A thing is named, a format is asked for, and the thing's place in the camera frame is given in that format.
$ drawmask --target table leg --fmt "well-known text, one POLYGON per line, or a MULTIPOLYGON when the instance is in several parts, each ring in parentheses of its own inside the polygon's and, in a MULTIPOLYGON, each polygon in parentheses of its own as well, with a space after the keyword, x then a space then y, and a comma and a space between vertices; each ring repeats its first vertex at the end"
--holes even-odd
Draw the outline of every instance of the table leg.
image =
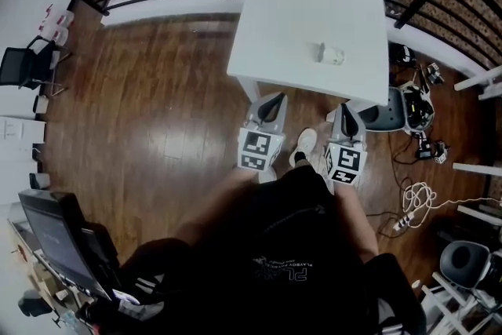
POLYGON ((254 102, 260 98, 260 90, 258 89, 258 83, 256 81, 246 77, 237 77, 237 79, 250 102, 254 102))
MULTIPOLYGON (((358 113, 361 111, 365 111, 366 109, 369 109, 375 105, 376 104, 373 104, 365 100, 349 100, 347 102, 347 106, 351 107, 352 110, 358 113)), ((326 115, 326 121, 328 123, 333 123, 335 121, 335 112, 336 109, 326 115)))

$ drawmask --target white box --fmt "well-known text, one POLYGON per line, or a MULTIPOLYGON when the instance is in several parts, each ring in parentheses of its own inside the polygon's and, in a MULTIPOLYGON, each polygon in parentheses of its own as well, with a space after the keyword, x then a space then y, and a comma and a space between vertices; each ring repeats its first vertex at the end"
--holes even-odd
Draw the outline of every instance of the white box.
POLYGON ((324 158, 328 178, 343 184, 353 184, 361 175, 368 153, 352 147, 328 143, 324 158))
POLYGON ((237 166, 252 170, 267 170, 281 151, 284 136, 259 130, 240 129, 237 166))

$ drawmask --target black office chair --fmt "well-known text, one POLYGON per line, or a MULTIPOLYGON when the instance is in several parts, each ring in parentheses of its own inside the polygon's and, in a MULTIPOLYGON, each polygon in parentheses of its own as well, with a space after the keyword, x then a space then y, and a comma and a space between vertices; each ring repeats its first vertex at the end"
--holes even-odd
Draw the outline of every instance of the black office chair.
POLYGON ((37 36, 26 48, 7 48, 0 65, 0 86, 35 89, 41 84, 49 84, 51 96, 62 93, 67 88, 55 82, 57 65, 54 69, 50 68, 53 52, 62 49, 66 50, 67 54, 57 64, 70 57, 72 53, 41 36, 37 36), (38 40, 46 41, 47 45, 39 53, 35 53, 31 47, 38 40))

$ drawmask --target white table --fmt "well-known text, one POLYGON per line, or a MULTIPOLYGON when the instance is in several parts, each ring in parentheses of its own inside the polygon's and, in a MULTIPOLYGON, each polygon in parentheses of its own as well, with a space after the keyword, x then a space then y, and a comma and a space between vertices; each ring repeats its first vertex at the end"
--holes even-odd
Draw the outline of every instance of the white table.
POLYGON ((350 98, 356 111, 386 105, 384 2, 246 0, 227 73, 252 102, 260 97, 257 82, 269 82, 350 98), (322 42, 345 52, 340 66, 317 62, 322 42))

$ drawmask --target white cup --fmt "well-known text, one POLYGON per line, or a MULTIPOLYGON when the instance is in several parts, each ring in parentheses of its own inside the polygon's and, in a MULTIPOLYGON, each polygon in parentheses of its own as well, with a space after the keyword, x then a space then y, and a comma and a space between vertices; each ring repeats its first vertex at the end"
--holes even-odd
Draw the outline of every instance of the white cup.
POLYGON ((319 46, 318 62, 341 65, 345 60, 345 52, 334 46, 327 46, 324 42, 319 46))

